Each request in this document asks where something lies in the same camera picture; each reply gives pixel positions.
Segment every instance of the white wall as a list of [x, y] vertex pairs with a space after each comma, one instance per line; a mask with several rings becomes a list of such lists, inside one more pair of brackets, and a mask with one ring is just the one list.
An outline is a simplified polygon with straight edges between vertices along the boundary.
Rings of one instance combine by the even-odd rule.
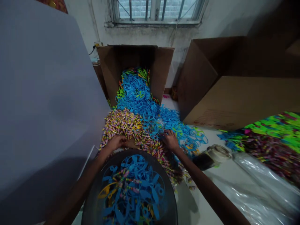
[[247, 35], [282, 0], [209, 0], [199, 27], [109, 27], [109, 0], [65, 0], [68, 12], [79, 25], [88, 52], [94, 41], [107, 44], [158, 45], [175, 48], [166, 88], [174, 82], [191, 39]]

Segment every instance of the gray panel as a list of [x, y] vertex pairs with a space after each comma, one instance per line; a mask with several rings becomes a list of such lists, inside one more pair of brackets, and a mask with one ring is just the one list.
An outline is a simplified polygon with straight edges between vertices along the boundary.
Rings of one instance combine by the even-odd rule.
[[0, 224], [34, 224], [75, 183], [110, 109], [70, 15], [1, 1], [0, 49]]

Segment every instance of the multicolored plastic pile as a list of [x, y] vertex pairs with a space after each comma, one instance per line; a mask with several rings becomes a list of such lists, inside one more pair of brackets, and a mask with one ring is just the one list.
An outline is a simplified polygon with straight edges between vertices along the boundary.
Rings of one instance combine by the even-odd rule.
[[203, 131], [183, 124], [179, 112], [160, 106], [150, 92], [149, 71], [130, 68], [123, 71], [120, 88], [116, 96], [117, 105], [110, 112], [104, 129], [101, 147], [115, 134], [124, 134], [141, 150], [157, 158], [165, 168], [172, 184], [183, 180], [183, 166], [178, 158], [165, 151], [161, 142], [164, 129], [172, 129], [178, 142], [189, 157], [198, 154], [198, 147], [207, 144]]
[[277, 175], [300, 188], [299, 115], [283, 112], [218, 136], [232, 150], [251, 154]]

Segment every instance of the pile of plastic parts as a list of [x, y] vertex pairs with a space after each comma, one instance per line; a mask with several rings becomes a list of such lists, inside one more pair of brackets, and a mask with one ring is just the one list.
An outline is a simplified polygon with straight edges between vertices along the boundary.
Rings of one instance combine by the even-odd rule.
[[183, 180], [184, 168], [178, 158], [164, 150], [161, 134], [172, 129], [185, 153], [193, 158], [198, 147], [207, 144], [204, 132], [197, 127], [183, 124], [179, 112], [160, 106], [149, 87], [149, 71], [130, 68], [123, 71], [116, 96], [117, 105], [107, 116], [101, 148], [115, 134], [123, 134], [128, 140], [134, 138], [140, 149], [153, 155], [165, 168], [173, 186]]
[[102, 179], [103, 224], [154, 224], [167, 209], [162, 177], [141, 155], [110, 166]]
[[251, 154], [300, 188], [299, 115], [284, 112], [218, 136], [232, 150]]

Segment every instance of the round black tray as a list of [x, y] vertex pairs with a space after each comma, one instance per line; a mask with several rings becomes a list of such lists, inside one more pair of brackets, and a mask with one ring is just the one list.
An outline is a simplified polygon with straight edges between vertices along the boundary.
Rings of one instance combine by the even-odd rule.
[[149, 166], [152, 166], [152, 169], [156, 171], [163, 179], [165, 184], [165, 196], [164, 199], [167, 202], [167, 209], [164, 215], [160, 218], [159, 221], [156, 221], [155, 224], [170, 224], [177, 225], [177, 206], [176, 200], [173, 192], [173, 188], [169, 177], [167, 176], [164, 168], [160, 165], [160, 163], [150, 154], [137, 150], [137, 149], [129, 149], [125, 151], [121, 151], [115, 154], [103, 167], [103, 169], [97, 174], [91, 190], [88, 194], [88, 197], [85, 201], [83, 214], [82, 214], [82, 225], [102, 225], [102, 219], [100, 217], [100, 211], [97, 209], [98, 202], [98, 194], [101, 191], [102, 186], [102, 177], [103, 173], [106, 169], [112, 165], [120, 166], [121, 162], [127, 157], [131, 155], [139, 154], [142, 155], [145, 160], [148, 162]]

